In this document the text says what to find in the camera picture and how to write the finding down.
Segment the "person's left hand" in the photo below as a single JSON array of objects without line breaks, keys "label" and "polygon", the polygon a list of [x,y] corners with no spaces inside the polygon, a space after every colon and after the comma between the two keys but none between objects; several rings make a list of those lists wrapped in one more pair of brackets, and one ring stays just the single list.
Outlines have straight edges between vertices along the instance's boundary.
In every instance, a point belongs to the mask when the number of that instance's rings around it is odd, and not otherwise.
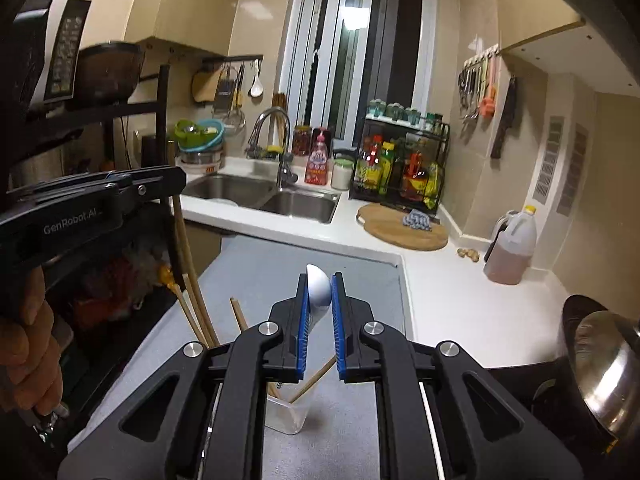
[{"label": "person's left hand", "polygon": [[1,409],[50,414],[60,404],[63,378],[42,270],[14,278],[2,292]]}]

